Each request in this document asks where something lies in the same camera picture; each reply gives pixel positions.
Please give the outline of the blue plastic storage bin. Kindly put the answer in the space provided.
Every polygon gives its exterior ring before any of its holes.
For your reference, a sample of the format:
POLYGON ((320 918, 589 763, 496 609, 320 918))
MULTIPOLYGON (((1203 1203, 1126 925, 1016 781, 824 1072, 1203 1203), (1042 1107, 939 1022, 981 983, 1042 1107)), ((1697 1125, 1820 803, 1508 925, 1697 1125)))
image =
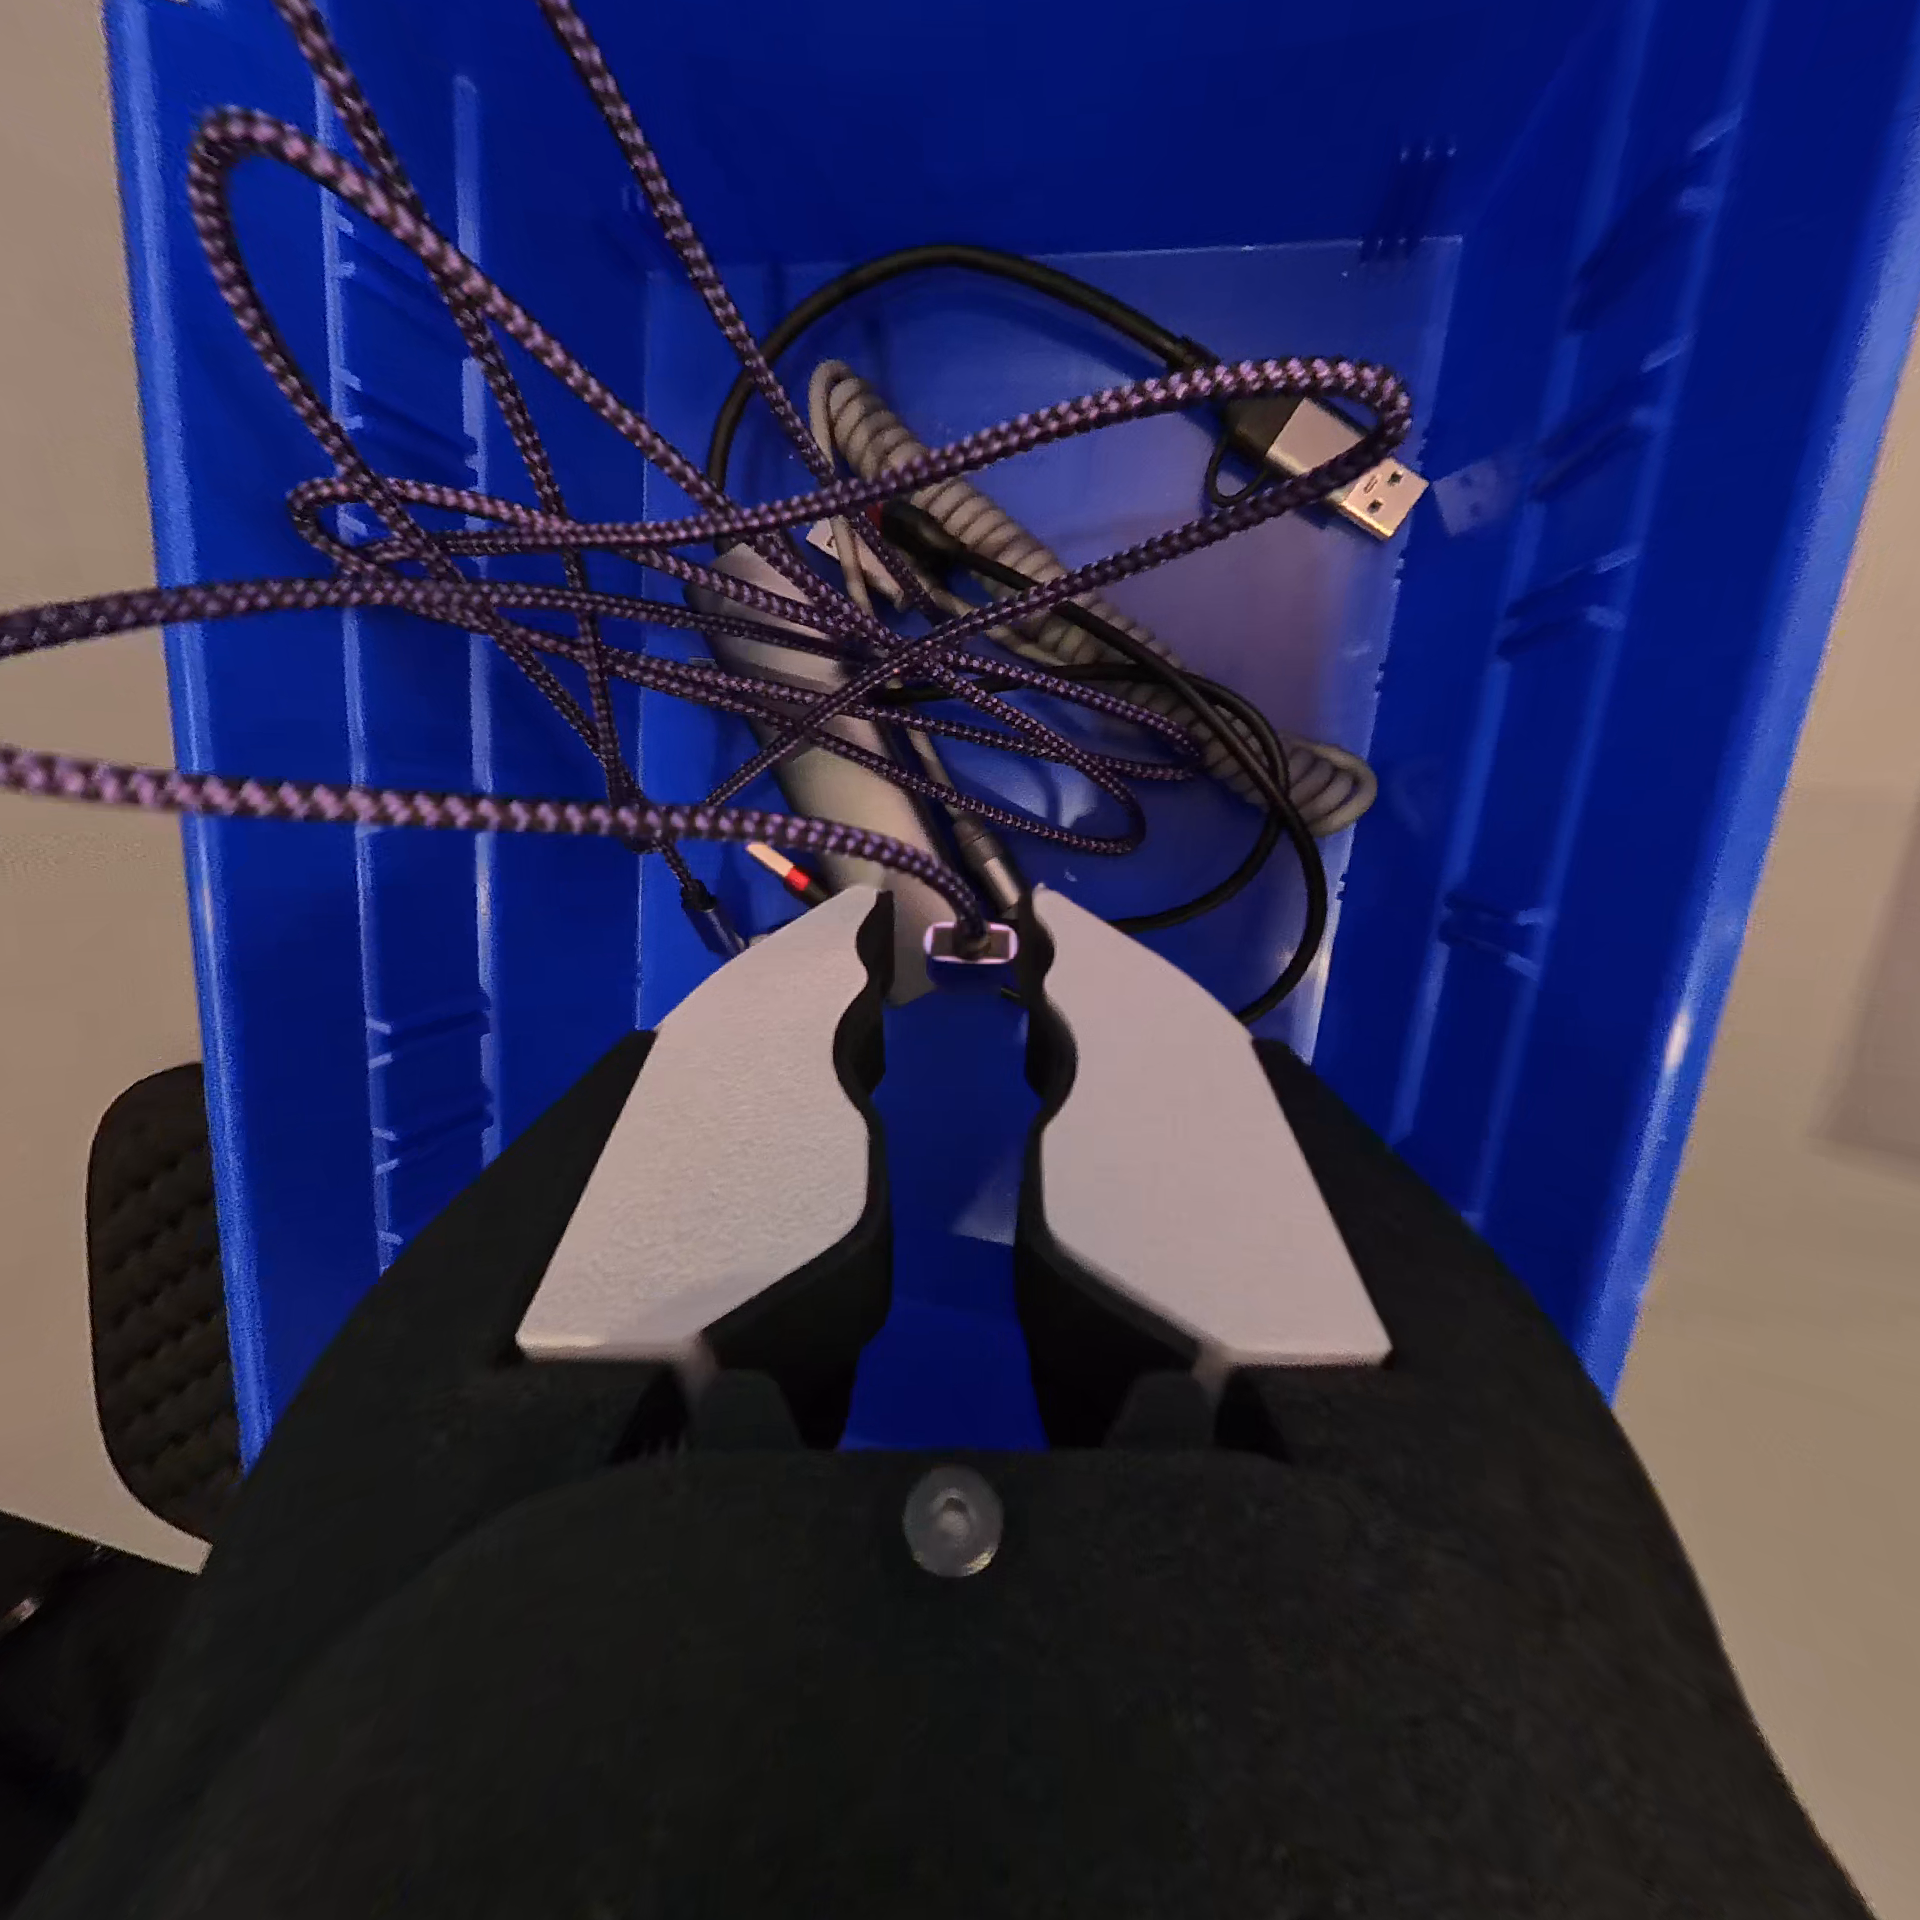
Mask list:
MULTIPOLYGON (((538 5, 322 8, 433 221, 660 429, 636 321, 677 263, 538 5)), ((1398 569, 1379 800, 1329 855, 1312 1041, 1260 1033, 1312 1048, 1614 1388, 1913 329, 1915 5, 580 14, 723 276, 802 244, 1459 239, 1425 420, 1411 390, 1438 532, 1398 569)), ((283 497, 330 464, 217 297, 186 156, 221 108, 347 137, 272 5, 106 29, 160 579, 322 572, 283 497)), ((376 469, 529 493, 395 243, 272 160, 232 208, 376 469)), ((699 453, 662 433, 699 461, 712 422, 699 453)), ((187 768, 606 796, 483 636, 283 615, 173 628, 168 660, 187 768)), ((251 1462, 379 1268, 643 1025, 654 860, 184 844, 251 1462)), ((1017 1038, 1005 1000, 890 1020, 904 1277, 854 1445, 1041 1437, 1003 1243, 1017 1038)))

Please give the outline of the grey usb hub with cable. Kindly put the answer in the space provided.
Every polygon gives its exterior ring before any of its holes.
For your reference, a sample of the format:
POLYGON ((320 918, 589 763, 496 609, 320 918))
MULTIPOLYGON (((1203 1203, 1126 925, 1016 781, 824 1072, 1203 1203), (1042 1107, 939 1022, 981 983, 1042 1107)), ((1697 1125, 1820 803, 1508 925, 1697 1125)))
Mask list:
MULTIPOLYGON (((1147 317, 1116 295, 1050 267, 1032 255, 973 244, 905 246, 865 260, 798 302, 765 335, 761 350, 777 361, 800 345, 842 305, 890 281, 915 273, 964 271, 996 278, 1036 300, 1091 320, 1179 372, 1210 365, 1216 355, 1147 317)), ((1330 399, 1256 396, 1216 407, 1219 429, 1204 476, 1212 510, 1227 511, 1243 493, 1265 493, 1345 456, 1361 427, 1330 399)), ((806 381, 806 432, 829 464, 852 478, 874 478, 916 461, 926 448, 880 390, 849 364, 825 358, 806 381)), ((962 476, 884 504, 878 521, 827 516, 813 526, 827 556, 844 572, 844 590, 859 607, 874 597, 908 605, 898 575, 878 557, 878 540, 891 540, 901 573, 922 583, 947 616, 962 616, 972 603, 953 590, 969 579, 982 591, 1005 598, 1067 573, 1067 565, 1017 516, 962 476)), ((1170 927, 1196 920, 1235 901, 1265 871, 1284 836, 1284 814, 1274 811, 1274 787, 1310 839, 1330 839, 1358 822, 1377 800, 1374 768, 1326 740, 1275 732, 1238 692, 1186 668, 1172 649, 1107 598, 1082 593, 1016 627, 996 627, 989 639, 1003 655, 1036 665, 1061 681, 1109 692, 1125 707, 1169 719, 1197 752, 1206 776, 1226 783, 1260 811, 1251 852, 1210 891, 1194 901, 1126 920, 1129 929, 1170 927)), ((805 814, 875 829, 896 841, 932 848, 922 791, 901 787, 896 773, 918 768, 938 800, 953 844, 1000 909, 1017 903, 1017 863, 993 825, 953 804, 953 781, 931 734, 915 727, 882 727, 852 712, 832 719, 836 736, 875 756, 878 771, 829 750, 805 750, 777 773, 788 804, 805 814)))

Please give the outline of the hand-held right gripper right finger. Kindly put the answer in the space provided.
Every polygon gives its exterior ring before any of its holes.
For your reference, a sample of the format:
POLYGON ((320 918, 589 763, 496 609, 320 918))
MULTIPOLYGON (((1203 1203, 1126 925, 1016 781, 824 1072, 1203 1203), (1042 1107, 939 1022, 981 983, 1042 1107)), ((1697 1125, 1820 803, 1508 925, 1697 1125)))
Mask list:
POLYGON ((1041 1012, 1067 1086, 1041 1125, 1041 1224, 1077 1277, 1197 1364, 1380 1364, 1385 1324, 1261 1069, 1186 972, 1041 887, 1041 1012))

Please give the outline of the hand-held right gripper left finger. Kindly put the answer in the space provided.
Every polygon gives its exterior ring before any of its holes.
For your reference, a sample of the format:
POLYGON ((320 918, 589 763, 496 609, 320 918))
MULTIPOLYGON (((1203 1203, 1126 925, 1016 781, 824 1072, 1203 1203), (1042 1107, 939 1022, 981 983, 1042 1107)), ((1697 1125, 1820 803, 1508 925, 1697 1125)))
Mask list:
POLYGON ((734 1363, 777 1287, 878 1252, 890 1190, 874 1095, 896 901, 858 885, 726 959, 654 1030, 520 1320, 529 1360, 734 1363))

